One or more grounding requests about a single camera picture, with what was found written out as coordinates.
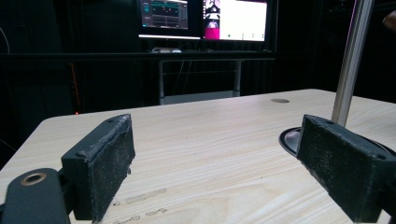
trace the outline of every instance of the silver pole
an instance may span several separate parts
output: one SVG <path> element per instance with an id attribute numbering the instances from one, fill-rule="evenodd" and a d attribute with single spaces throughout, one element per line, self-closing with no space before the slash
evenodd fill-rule
<path id="1" fill-rule="evenodd" d="M 361 52 L 367 34 L 374 0 L 356 0 L 353 7 L 349 33 L 346 41 L 341 75 L 332 110 L 332 121 L 342 126 L 347 124 L 350 103 L 355 88 L 356 77 L 361 61 Z"/>

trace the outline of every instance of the black foam block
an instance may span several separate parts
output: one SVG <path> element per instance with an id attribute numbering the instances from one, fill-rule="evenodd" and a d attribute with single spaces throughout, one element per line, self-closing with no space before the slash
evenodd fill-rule
<path id="1" fill-rule="evenodd" d="M 305 115 L 297 159 L 352 221 L 377 221 L 378 197 L 395 178 L 395 156 L 336 123 Z"/>
<path id="2" fill-rule="evenodd" d="M 102 122 L 62 156 L 64 177 L 73 183 L 76 219 L 100 221 L 134 158 L 130 115 Z"/>

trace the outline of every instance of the screw hole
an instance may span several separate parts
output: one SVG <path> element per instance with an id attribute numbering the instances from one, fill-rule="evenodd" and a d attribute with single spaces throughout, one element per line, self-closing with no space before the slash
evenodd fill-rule
<path id="1" fill-rule="evenodd" d="M 47 177 L 44 173 L 37 173 L 26 176 L 22 181 L 21 184 L 23 186 L 31 186 L 41 182 L 43 179 Z"/>
<path id="2" fill-rule="evenodd" d="M 286 99 L 272 99 L 271 101 L 275 102 L 275 103 L 281 103 L 281 104 L 286 104 L 286 103 L 290 102 L 289 100 L 286 100 Z"/>

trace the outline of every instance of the wood grain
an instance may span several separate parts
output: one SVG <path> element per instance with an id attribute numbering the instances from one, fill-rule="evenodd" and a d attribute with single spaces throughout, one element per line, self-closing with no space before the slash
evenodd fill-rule
<path id="1" fill-rule="evenodd" d="M 59 170 L 62 155 L 100 122 L 131 113 L 132 174 L 103 223 L 351 223 L 278 143 L 303 114 L 329 119 L 334 98 L 289 91 L 47 119 L 0 172 L 0 202 L 17 175 Z M 346 127 L 396 148 L 396 105 L 354 97 Z M 379 222 L 388 221 L 383 213 Z"/>

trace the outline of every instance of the monitor screen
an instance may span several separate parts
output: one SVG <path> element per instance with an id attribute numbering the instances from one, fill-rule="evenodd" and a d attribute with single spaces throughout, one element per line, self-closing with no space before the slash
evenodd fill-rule
<path id="1" fill-rule="evenodd" d="M 196 0 L 138 0 L 139 37 L 200 39 Z"/>
<path id="2" fill-rule="evenodd" d="M 203 0 L 204 39 L 264 41 L 267 2 Z"/>

